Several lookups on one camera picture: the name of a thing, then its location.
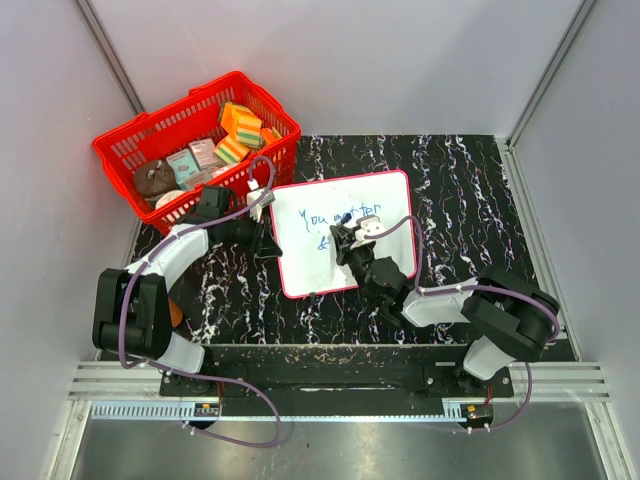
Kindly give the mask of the pink framed whiteboard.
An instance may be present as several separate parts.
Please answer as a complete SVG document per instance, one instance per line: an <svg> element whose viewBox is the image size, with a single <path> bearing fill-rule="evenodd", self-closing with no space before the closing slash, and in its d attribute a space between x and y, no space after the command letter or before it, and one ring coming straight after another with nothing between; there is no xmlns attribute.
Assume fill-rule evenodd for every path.
<svg viewBox="0 0 640 480"><path fill-rule="evenodd" d="M381 233L410 215L410 185L402 170L361 174L277 187L271 204L282 290L298 299L357 286L350 269L336 262L330 227L346 214L346 226L375 215Z"/></svg>

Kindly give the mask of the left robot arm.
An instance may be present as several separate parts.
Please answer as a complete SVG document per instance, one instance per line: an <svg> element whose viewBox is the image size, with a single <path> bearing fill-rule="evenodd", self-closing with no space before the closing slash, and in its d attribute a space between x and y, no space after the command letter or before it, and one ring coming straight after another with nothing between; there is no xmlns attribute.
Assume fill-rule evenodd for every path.
<svg viewBox="0 0 640 480"><path fill-rule="evenodd" d="M250 183L248 205L233 212L229 188L206 186L199 203L182 215L167 237L124 269L104 270L97 283L93 345L114 353L126 366L154 362L182 375L195 395L211 392L215 369L204 363L205 348L174 331L169 293L189 267L220 244L246 247L259 259L277 258L282 250L263 216L275 201L273 192Z"/></svg>

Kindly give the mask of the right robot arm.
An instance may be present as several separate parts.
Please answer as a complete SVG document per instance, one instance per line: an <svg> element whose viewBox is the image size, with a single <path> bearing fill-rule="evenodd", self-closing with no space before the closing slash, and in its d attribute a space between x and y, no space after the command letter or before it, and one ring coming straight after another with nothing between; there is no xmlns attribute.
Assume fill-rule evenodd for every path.
<svg viewBox="0 0 640 480"><path fill-rule="evenodd" d="M466 322L478 338L468 347L454 375L456 387L468 396L486 389L498 370L511 363L535 363L561 327L558 302L511 273L490 266L467 281L452 286L422 287L424 243L417 218L407 215L386 229L376 215L363 217L353 227L349 215L330 227L336 263L349 268L362 295L377 313L399 328L426 328L440 322ZM401 272L392 257L378 258L376 242L404 224L414 228L419 246L412 278Z"/></svg>

